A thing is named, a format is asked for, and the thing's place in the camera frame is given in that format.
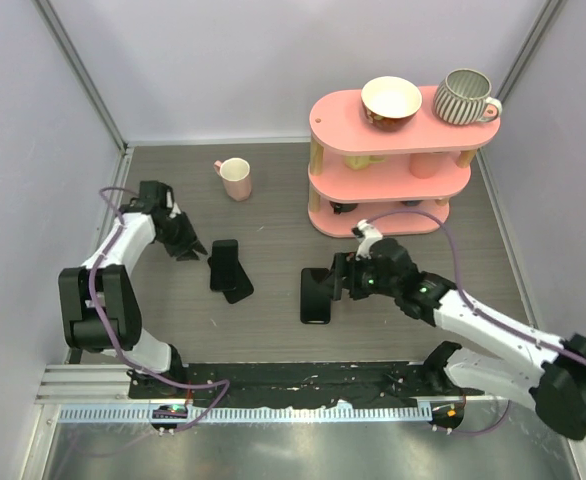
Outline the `black phone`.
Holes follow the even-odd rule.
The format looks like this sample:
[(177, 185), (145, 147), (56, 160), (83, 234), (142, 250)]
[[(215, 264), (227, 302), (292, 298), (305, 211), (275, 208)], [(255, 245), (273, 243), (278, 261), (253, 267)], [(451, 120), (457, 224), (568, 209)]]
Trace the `black phone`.
[(215, 292), (232, 291), (237, 286), (239, 244), (235, 239), (216, 240), (210, 260), (210, 288)]

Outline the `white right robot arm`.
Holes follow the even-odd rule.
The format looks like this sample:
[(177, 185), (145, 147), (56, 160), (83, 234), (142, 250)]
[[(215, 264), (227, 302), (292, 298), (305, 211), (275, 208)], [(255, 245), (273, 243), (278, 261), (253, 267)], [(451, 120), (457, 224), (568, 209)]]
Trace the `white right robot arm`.
[(429, 365), (424, 380), (438, 395), (454, 388), (493, 394), (529, 408), (555, 433), (586, 438), (586, 337), (562, 338), (482, 304), (461, 280), (422, 271), (395, 239), (370, 220), (356, 224), (354, 252), (337, 253), (327, 278), (333, 299), (388, 297), (408, 317), (452, 332), (489, 351), (454, 347)]

